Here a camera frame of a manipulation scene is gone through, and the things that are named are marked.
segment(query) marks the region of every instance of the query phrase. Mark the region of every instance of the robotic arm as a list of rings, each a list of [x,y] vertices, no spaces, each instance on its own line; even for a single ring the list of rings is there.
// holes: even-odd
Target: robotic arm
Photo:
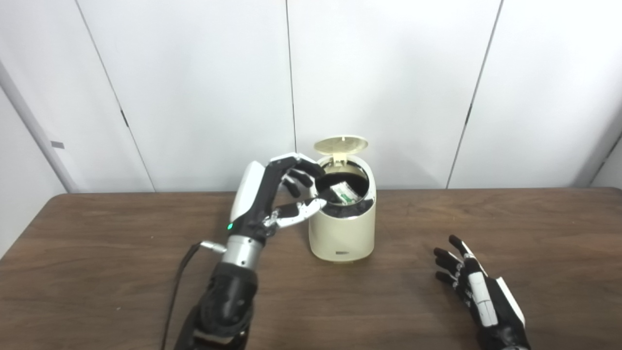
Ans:
[[[315,161],[299,153],[273,158],[264,167],[254,161],[246,168],[231,211],[226,246],[200,245],[222,253],[207,290],[182,326],[175,350],[242,350],[246,347],[258,288],[255,273],[261,250],[277,229],[308,219],[327,204],[331,192],[316,198],[272,208],[283,183],[294,197],[294,179],[310,187],[324,174]]]
[[[436,264],[449,272],[437,272],[436,278],[452,286],[468,307],[482,350],[530,350],[525,317],[503,278],[490,278],[458,237],[449,236],[449,242],[463,259],[434,248]]]

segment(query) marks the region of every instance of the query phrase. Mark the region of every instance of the cream trash can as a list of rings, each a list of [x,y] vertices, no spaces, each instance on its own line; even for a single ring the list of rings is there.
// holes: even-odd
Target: cream trash can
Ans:
[[[374,250],[376,182],[369,165],[352,155],[367,145],[359,136],[335,136],[314,146],[326,155],[318,161],[326,175],[315,180],[311,196],[345,181],[360,197],[347,204],[331,201],[309,220],[311,251],[320,259],[350,262]]]

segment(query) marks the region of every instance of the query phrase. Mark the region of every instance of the trash can lid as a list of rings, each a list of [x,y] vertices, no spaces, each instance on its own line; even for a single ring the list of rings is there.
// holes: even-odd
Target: trash can lid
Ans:
[[[313,148],[321,154],[332,155],[335,161],[344,161],[347,154],[358,153],[367,145],[367,140],[360,136],[340,135],[318,141]]]

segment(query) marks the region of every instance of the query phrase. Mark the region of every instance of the white wall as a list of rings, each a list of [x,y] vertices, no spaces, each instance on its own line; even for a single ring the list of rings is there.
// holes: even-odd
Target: white wall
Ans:
[[[622,131],[620,13],[504,2],[451,188],[589,184]]]
[[[157,191],[295,149],[285,1],[79,3]]]
[[[76,192],[153,191],[73,0],[0,1],[0,85]]]
[[[0,89],[0,257],[43,205],[64,192],[50,164]]]
[[[499,1],[290,1],[298,150],[369,139],[379,188],[445,188]]]
[[[231,190],[340,133],[380,188],[586,186],[622,131],[622,4],[558,3],[504,2],[465,129],[499,0],[4,0],[0,85],[81,192]]]

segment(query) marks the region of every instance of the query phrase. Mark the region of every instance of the wooden table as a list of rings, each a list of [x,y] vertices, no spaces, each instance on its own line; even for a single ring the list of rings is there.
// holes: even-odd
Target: wooden table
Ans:
[[[434,279],[432,249],[463,238],[502,275],[534,349],[622,346],[622,192],[381,191],[376,249],[315,258],[305,224],[259,264],[248,349],[477,349],[465,307]],[[157,349],[188,246],[224,242],[232,193],[54,197],[0,262],[0,349]],[[180,287],[169,347],[218,257]]]

